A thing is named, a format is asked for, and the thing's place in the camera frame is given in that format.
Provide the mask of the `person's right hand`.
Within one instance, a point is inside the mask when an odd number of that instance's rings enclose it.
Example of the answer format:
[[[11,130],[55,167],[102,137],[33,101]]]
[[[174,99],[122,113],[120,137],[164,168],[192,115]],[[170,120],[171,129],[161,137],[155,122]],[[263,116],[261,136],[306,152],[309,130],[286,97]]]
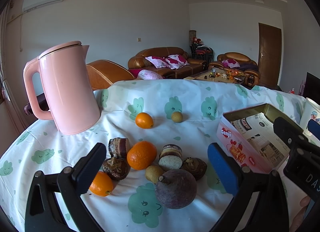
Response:
[[[294,217],[289,232],[295,232],[304,220],[304,214],[308,208],[311,198],[309,196],[304,197],[300,201],[300,206],[302,207],[297,215]]]

